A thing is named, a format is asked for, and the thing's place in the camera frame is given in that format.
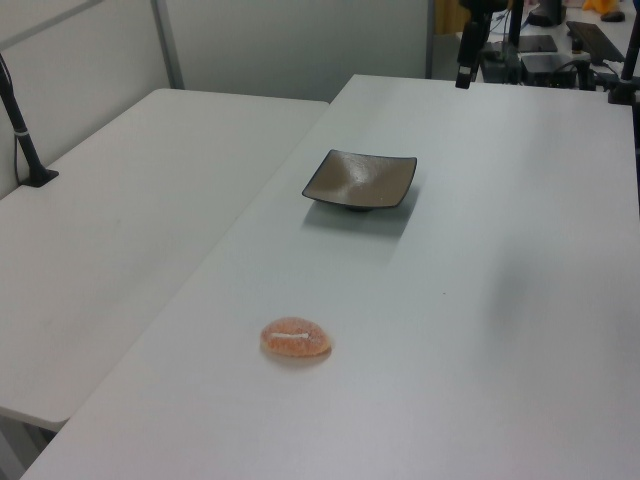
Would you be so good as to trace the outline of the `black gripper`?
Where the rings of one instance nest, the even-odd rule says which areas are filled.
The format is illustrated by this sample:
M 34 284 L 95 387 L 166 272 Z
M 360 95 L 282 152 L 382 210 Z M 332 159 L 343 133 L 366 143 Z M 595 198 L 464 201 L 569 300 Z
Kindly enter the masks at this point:
M 462 32 L 455 87 L 468 89 L 477 76 L 480 51 L 489 32 L 487 22 L 491 22 L 494 13 L 507 8 L 507 0 L 459 0 L 458 3 L 469 11 L 471 21 L 465 25 Z

